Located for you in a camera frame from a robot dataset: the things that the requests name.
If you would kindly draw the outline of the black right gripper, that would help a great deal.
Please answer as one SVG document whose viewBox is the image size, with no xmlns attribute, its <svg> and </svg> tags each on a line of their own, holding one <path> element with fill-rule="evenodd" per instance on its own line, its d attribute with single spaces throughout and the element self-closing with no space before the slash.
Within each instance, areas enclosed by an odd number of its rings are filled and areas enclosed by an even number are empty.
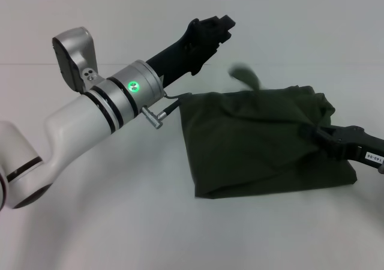
<svg viewBox="0 0 384 270">
<path fill-rule="evenodd" d="M 352 160 L 383 173 L 383 139 L 376 138 L 358 126 L 300 126 L 299 135 L 316 144 L 336 160 Z"/>
</svg>

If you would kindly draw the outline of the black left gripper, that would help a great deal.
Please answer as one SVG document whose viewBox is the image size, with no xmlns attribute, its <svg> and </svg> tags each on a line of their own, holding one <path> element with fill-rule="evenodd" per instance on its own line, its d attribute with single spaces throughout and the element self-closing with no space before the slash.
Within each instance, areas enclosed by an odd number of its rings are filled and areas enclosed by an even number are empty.
<svg viewBox="0 0 384 270">
<path fill-rule="evenodd" d="M 183 36 L 146 63 L 163 77 L 167 87 L 187 73 L 197 74 L 203 64 L 216 53 L 220 41 L 227 41 L 236 23 L 225 15 L 192 20 Z"/>
</svg>

